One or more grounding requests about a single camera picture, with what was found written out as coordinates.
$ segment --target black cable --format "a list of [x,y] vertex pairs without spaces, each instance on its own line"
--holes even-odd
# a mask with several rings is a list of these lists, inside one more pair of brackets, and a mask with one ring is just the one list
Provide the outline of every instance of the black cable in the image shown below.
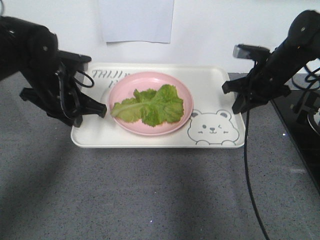
[[[312,92],[312,91],[316,91],[318,89],[320,89],[320,76],[319,75],[316,75],[317,72],[320,71],[320,67],[318,67],[316,70],[314,71],[311,71],[307,66],[304,66],[304,69],[306,70],[306,72],[308,73],[308,75],[304,78],[304,81],[306,83],[309,83],[309,85],[307,87],[302,87],[300,85],[298,85],[295,81],[294,81],[294,78],[292,77],[291,78],[291,82],[292,84],[299,90],[303,90],[303,93],[301,95],[301,97],[299,98],[299,100],[297,101],[297,103],[293,106],[292,110],[294,113],[298,113],[304,103],[304,99],[305,99],[305,96],[308,92]],[[315,84],[315,83],[319,83],[319,86],[317,87],[314,87],[312,88],[312,86]]]
[[247,94],[247,111],[246,111],[246,121],[245,121],[245,133],[244,133],[244,150],[243,150],[243,158],[244,158],[244,170],[245,170],[245,179],[246,179],[246,185],[248,188],[248,192],[250,195],[250,199],[251,199],[251,203],[252,203],[252,207],[256,216],[256,219],[259,223],[259,226],[263,232],[264,238],[266,240],[270,240],[268,233],[264,227],[264,224],[260,218],[259,215],[259,211],[256,205],[256,201],[252,192],[252,187],[251,187],[251,183],[250,183],[250,176],[249,176],[249,167],[248,167],[248,132],[249,132],[249,118],[250,118],[250,93],[251,93],[251,87],[252,87],[252,79],[253,77],[251,77],[249,79],[249,87],[248,87],[248,94]]
[[73,77],[73,80],[74,80],[77,84],[79,84],[80,86],[85,87],[85,88],[92,88],[92,87],[95,85],[95,81],[92,79],[92,77],[90,77],[90,76],[89,76],[88,74],[86,74],[84,71],[77,70],[77,72],[80,73],[80,74],[82,74],[82,75],[84,75],[84,76],[86,76],[86,77],[90,80],[91,85],[85,85],[85,84],[83,84],[82,82],[78,81],[75,77]]

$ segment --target white wall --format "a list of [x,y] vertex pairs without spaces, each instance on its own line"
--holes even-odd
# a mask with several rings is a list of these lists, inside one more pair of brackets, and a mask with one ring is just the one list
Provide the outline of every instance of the white wall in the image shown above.
[[[248,72],[253,62],[233,58],[234,45],[274,50],[300,12],[320,11],[320,0],[175,0],[170,44],[106,44],[98,0],[4,0],[4,4],[5,16],[45,25],[57,34],[59,49],[89,55],[95,63],[214,65],[239,73]],[[313,62],[310,67],[318,65]]]

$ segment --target gray countertop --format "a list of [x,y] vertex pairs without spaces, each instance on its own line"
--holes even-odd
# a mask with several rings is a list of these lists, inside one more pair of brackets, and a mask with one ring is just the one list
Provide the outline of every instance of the gray countertop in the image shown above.
[[[260,240],[237,149],[86,149],[0,82],[1,240]],[[248,162],[271,239],[320,239],[320,196],[273,106],[251,111]]]

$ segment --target paper sheet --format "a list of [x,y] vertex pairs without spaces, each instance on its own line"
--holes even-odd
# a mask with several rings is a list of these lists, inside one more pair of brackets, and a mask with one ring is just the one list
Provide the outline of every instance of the paper sheet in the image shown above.
[[174,0],[99,0],[105,42],[170,43]]

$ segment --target bear ear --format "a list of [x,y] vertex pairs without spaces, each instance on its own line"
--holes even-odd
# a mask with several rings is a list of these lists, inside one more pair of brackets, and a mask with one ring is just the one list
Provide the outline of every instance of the bear ear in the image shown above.
[[201,113],[199,110],[193,109],[190,118],[193,119],[193,118],[195,118],[196,116],[201,115],[201,114],[202,114],[202,113]]
[[219,110],[219,111],[217,111],[216,112],[216,114],[217,115],[220,115],[220,116],[222,116],[222,117],[224,117],[224,118],[226,118],[226,119],[228,119],[228,120],[230,120],[231,119],[231,113],[230,112],[228,112],[227,110]]

